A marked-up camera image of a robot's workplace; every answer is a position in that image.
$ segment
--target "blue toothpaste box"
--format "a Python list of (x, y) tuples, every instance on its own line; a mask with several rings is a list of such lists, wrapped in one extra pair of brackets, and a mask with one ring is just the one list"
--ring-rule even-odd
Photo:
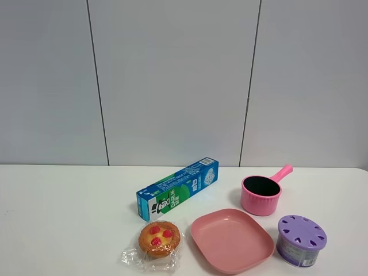
[(137, 192), (138, 213), (156, 220), (217, 180), (218, 161), (204, 158)]

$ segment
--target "white table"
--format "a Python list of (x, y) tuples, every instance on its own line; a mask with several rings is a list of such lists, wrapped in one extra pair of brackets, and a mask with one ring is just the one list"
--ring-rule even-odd
[[(135, 192), (175, 167), (0, 166), (0, 275), (141, 275), (119, 262), (144, 225)], [(241, 209), (240, 182), (277, 168), (220, 168), (218, 181), (165, 214), (188, 226), (204, 214)], [(277, 222), (299, 214), (320, 224), (328, 242), (313, 267), (300, 269), (275, 252), (242, 275), (366, 275), (368, 172), (356, 168), (295, 168), (282, 182), (278, 209), (254, 217), (277, 238)], [(220, 275), (191, 238), (175, 275)]]

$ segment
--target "green label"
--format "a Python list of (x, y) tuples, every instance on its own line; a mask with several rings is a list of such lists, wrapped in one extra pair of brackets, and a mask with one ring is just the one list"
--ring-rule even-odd
[(189, 188), (182, 184), (182, 186), (173, 187), (168, 192), (156, 197), (157, 203), (167, 202), (168, 204), (161, 210), (162, 213), (167, 213), (170, 209), (186, 201), (190, 197)]

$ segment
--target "pink plate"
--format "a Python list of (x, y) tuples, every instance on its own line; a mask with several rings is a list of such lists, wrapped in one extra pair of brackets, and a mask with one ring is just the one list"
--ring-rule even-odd
[(190, 232), (207, 261), (226, 274), (250, 269), (274, 252), (271, 236), (248, 214), (236, 209), (199, 217)]

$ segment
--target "pink handle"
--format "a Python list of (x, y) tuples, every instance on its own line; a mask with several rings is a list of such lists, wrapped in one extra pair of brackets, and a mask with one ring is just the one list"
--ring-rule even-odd
[(278, 173), (276, 173), (274, 176), (270, 177), (270, 179), (272, 179), (273, 181), (278, 183), (279, 181), (282, 180), (282, 178), (286, 177), (292, 171), (293, 171), (293, 167), (291, 165), (286, 165)]

